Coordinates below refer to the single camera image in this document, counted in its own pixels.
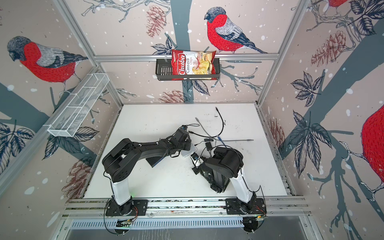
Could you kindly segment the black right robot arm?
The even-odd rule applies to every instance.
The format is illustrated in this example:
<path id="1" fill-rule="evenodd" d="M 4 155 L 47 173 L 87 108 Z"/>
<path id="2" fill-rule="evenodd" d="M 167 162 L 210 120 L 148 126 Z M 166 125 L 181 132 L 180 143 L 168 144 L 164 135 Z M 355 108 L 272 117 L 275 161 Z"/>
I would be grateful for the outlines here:
<path id="1" fill-rule="evenodd" d="M 216 193 L 225 192 L 227 186 L 232 184 L 236 192 L 236 202 L 244 206 L 253 204 L 257 195 L 246 183 L 243 155 L 238 150 L 223 145 L 213 147 L 212 150 L 213 154 L 208 158 L 192 154 L 194 173 L 201 175 Z"/>

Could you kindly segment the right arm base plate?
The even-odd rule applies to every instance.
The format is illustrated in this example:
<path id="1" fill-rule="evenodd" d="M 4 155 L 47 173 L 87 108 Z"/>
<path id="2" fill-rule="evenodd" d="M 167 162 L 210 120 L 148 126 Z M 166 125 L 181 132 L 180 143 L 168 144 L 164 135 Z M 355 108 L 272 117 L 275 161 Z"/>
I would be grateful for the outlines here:
<path id="1" fill-rule="evenodd" d="M 266 203 L 262 198 L 253 198 L 248 203 L 238 199 L 226 199 L 224 209 L 228 215 L 265 215 Z"/>

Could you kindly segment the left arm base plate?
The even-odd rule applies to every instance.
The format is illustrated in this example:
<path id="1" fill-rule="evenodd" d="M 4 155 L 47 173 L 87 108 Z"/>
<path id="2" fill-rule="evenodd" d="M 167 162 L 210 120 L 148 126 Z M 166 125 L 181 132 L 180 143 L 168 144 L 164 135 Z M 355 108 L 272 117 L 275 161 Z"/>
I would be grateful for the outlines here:
<path id="1" fill-rule="evenodd" d="M 148 206 L 148 200 L 128 200 L 123 205 L 118 205 L 114 199 L 108 201 L 106 205 L 107 217 L 124 217 L 124 216 L 145 216 Z"/>

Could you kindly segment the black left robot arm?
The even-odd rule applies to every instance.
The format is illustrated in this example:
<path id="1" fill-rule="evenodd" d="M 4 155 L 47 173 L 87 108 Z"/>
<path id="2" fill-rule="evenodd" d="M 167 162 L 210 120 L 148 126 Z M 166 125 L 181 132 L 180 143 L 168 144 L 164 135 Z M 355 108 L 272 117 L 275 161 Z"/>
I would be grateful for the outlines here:
<path id="1" fill-rule="evenodd" d="M 112 200 L 119 207 L 131 204 L 133 197 L 129 190 L 128 178 L 138 161 L 146 160 L 154 167 L 166 157 L 188 157 L 196 150 L 184 127 L 155 142 L 138 143 L 128 138 L 121 140 L 102 160 L 104 174 L 111 183 Z"/>

